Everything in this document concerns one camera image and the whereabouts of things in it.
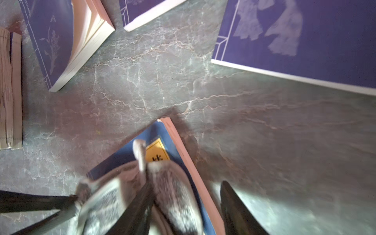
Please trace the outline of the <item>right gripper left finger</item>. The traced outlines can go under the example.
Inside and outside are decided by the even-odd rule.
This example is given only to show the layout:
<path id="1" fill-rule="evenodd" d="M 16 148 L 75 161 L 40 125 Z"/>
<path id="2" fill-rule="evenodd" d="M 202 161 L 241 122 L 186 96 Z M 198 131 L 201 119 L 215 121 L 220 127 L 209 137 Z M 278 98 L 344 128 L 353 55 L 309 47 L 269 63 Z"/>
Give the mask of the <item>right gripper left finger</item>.
<path id="1" fill-rule="evenodd" d="M 119 220 L 106 233 L 107 235 L 148 235 L 151 209 L 154 202 L 153 188 L 146 183 L 137 193 Z"/>

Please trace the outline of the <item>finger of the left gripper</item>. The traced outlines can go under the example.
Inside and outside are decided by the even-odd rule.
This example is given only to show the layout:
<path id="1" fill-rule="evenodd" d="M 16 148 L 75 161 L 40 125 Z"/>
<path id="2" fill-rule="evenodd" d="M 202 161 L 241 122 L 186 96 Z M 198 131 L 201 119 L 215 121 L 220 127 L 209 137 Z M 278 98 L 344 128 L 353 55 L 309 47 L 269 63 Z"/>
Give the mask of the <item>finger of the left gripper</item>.
<path id="1" fill-rule="evenodd" d="M 78 196 L 48 196 L 1 191 L 1 213 L 51 210 L 58 212 L 15 232 L 16 235 L 45 235 L 75 217 L 79 212 Z"/>

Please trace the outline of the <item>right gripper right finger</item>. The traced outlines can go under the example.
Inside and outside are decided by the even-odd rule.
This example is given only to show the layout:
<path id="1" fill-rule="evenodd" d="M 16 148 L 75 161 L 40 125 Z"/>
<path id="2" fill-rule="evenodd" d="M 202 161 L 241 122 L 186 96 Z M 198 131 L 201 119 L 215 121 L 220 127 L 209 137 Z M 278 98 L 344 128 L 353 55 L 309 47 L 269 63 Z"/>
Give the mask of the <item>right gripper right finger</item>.
<path id="1" fill-rule="evenodd" d="M 268 235 L 227 181 L 220 187 L 221 211 L 227 235 Z"/>

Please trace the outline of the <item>grey knitted cloth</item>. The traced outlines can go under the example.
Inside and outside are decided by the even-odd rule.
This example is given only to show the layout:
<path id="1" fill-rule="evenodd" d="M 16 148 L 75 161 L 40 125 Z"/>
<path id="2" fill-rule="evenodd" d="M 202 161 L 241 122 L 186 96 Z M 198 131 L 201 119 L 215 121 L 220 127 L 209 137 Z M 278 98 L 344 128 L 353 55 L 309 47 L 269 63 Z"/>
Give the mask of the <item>grey knitted cloth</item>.
<path id="1" fill-rule="evenodd" d="M 146 142 L 132 146 L 134 161 L 102 177 L 82 179 L 70 235 L 202 235 L 204 222 L 191 183 L 175 162 L 146 160 Z"/>

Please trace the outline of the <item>blue book Hanfeizi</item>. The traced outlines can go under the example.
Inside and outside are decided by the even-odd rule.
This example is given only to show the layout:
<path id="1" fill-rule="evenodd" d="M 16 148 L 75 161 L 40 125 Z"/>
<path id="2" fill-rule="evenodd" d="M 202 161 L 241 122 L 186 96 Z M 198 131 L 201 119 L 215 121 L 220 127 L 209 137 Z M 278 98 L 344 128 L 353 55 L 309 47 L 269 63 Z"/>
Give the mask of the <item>blue book Hanfeizi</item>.
<path id="1" fill-rule="evenodd" d="M 22 36 L 1 28 L 1 150 L 23 147 Z"/>

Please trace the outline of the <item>blue book Mengxi Bitan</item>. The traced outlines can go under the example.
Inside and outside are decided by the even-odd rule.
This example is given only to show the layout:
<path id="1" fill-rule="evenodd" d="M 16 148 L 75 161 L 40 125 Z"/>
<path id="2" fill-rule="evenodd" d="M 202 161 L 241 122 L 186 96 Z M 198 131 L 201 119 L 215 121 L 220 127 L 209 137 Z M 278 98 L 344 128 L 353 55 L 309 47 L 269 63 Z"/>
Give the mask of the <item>blue book Mengxi Bitan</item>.
<path id="1" fill-rule="evenodd" d="M 149 162 L 171 160 L 184 170 L 200 208 L 204 234 L 224 235 L 225 227 L 221 214 L 189 156 L 172 120 L 169 117 L 158 119 L 142 132 L 139 132 L 134 139 L 146 141 L 146 159 Z M 97 180 L 116 167 L 134 161 L 133 141 L 126 142 L 122 148 L 92 168 L 86 176 L 92 180 Z"/>

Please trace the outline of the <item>blue book Zhuangzi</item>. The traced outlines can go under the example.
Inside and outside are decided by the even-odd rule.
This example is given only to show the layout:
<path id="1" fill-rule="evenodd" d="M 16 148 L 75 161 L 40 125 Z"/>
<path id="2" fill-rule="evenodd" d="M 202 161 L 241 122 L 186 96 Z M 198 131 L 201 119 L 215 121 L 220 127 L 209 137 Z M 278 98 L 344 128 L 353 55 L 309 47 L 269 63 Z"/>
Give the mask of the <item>blue book Zhuangzi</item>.
<path id="1" fill-rule="evenodd" d="M 50 92 L 63 88 L 115 31 L 101 1 L 19 1 Z"/>

